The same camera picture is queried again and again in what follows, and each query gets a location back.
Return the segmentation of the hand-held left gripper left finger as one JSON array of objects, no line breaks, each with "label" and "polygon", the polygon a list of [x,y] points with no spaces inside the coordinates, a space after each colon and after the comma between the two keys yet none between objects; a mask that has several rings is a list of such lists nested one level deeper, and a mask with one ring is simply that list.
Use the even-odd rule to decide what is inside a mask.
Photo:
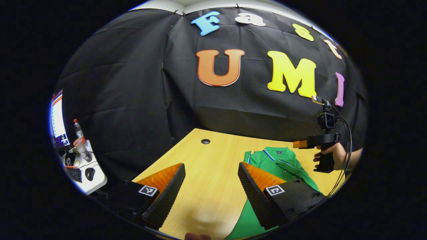
[{"label": "hand-held left gripper left finger", "polygon": [[136,182],[124,180],[97,196],[97,202],[122,218],[158,230],[164,224],[185,179],[177,163]]}]

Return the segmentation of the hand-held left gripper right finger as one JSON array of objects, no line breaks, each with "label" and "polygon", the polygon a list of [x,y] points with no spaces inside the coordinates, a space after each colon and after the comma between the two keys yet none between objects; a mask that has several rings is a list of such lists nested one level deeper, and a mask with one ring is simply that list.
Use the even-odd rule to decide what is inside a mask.
[{"label": "hand-held left gripper right finger", "polygon": [[284,181],[248,163],[239,163],[238,176],[262,227],[288,224],[323,204],[327,197],[301,179]]}]

